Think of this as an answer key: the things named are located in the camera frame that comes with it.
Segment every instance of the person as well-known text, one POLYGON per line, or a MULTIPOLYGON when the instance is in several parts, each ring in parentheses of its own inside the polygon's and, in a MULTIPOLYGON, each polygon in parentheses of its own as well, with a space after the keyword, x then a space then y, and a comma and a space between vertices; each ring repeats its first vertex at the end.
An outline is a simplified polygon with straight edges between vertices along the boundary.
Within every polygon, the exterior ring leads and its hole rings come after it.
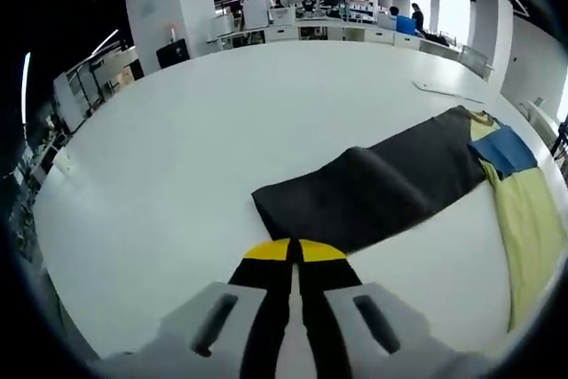
POLYGON ((313 0, 303 0, 302 6, 303 6, 305 12, 313 12, 315 2, 313 0))
POLYGON ((396 30, 399 33, 414 36, 414 30, 416 29, 414 20, 411 20, 410 18, 404 17, 402 15, 398 15, 400 10, 397 6, 391 6, 389 11, 392 18, 397 21, 396 30))
POLYGON ((329 18, 341 18, 341 13, 339 12, 339 6, 334 4, 329 10, 327 16, 329 18))
POLYGON ((276 6, 273 0, 266 0, 266 5, 268 6, 268 9, 271 9, 274 6, 276 6))
POLYGON ((416 23, 416 31, 420 32, 424 36, 424 14, 420 10, 420 6, 418 6, 418 4, 412 4, 412 9, 414 9, 412 19, 416 23))

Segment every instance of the person in blue shirt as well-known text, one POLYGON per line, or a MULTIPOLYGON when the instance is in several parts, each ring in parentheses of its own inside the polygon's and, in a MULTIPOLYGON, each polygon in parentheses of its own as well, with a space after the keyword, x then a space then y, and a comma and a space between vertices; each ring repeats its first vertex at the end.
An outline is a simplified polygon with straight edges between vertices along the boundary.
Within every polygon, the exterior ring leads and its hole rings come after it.
POLYGON ((397 31, 405 35, 414 36, 416 32, 416 22, 411 18, 398 15, 399 9, 396 6, 392 6, 389 11, 390 15, 397 17, 397 31))

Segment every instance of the window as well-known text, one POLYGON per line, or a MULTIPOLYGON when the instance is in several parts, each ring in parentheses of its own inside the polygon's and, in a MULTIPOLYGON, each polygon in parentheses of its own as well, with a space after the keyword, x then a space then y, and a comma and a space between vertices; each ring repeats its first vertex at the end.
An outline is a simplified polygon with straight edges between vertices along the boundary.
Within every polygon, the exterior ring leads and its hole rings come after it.
POLYGON ((560 107, 558 107, 558 112, 556 117, 560 122, 566 120, 566 115, 568 114, 568 72, 566 73, 566 80, 564 82, 564 90, 562 91, 562 97, 560 98, 560 107))
MULTIPOLYGON (((430 11, 432 0, 410 0, 410 4, 418 4, 420 6, 420 10, 424 15, 424 29, 428 30, 430 28, 430 11)), ((412 14, 414 10, 412 7, 410 8, 410 13, 412 14)))
POLYGON ((471 0, 440 0, 438 31, 454 36, 457 43, 466 44, 469 35, 471 0))

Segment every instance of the round table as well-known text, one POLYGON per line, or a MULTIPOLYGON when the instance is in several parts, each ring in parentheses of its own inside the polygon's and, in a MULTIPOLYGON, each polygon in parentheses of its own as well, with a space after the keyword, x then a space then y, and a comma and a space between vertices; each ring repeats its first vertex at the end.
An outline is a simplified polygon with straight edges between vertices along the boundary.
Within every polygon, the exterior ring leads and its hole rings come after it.
MULTIPOLYGON (((461 64, 378 43, 269 43, 149 75, 76 132, 63 150, 72 169, 52 168, 34 207, 55 289, 99 356, 135 351, 164 315, 229 280, 242 255, 269 239, 253 191, 459 104, 486 110, 525 140, 567 217, 544 144, 461 64), (484 105, 413 82, 442 83, 484 105)), ((457 350, 481 350, 507 333, 509 274, 487 182, 350 261, 457 350)))

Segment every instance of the office desk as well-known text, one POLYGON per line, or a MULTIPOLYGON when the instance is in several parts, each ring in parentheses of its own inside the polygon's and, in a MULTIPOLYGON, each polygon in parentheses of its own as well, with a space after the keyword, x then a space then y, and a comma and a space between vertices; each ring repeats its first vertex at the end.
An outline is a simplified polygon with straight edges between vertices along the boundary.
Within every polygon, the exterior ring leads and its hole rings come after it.
MULTIPOLYGON (((136 350, 162 316, 227 281, 242 255, 269 239, 254 190, 459 103, 513 127, 568 217, 562 176, 538 135, 457 62, 379 43, 298 41, 151 74, 77 131, 65 148, 74 171, 52 168, 37 195, 38 240, 59 297, 100 356, 136 350), (485 104, 419 91, 413 80, 444 82, 485 104)), ((458 350, 506 334, 509 275, 487 182, 351 264, 423 312, 458 350)))
MULTIPOLYGON (((293 25, 289 26, 269 26, 267 28, 255 28, 250 30, 236 31, 228 35, 222 35, 211 39, 208 43, 216 43, 218 49, 223 51, 225 49, 225 42, 236 37, 246 36, 253 32, 264 32, 265 41, 267 43, 281 40, 300 39, 301 28, 325 28, 327 30, 329 40, 347 40, 352 42, 378 42, 387 44, 396 44, 393 36, 383 37, 376 36, 378 33, 394 35, 393 30, 380 28, 376 24, 366 24, 358 22, 343 21, 338 18, 301 18, 296 19, 293 25), (273 37, 275 33, 286 33, 283 37, 273 37)), ((422 52, 432 55, 438 55, 442 58, 458 61, 460 58, 460 51, 455 46, 444 46, 443 44, 432 42, 427 39, 419 38, 416 36, 405 35, 405 38, 410 39, 410 46, 422 52)))

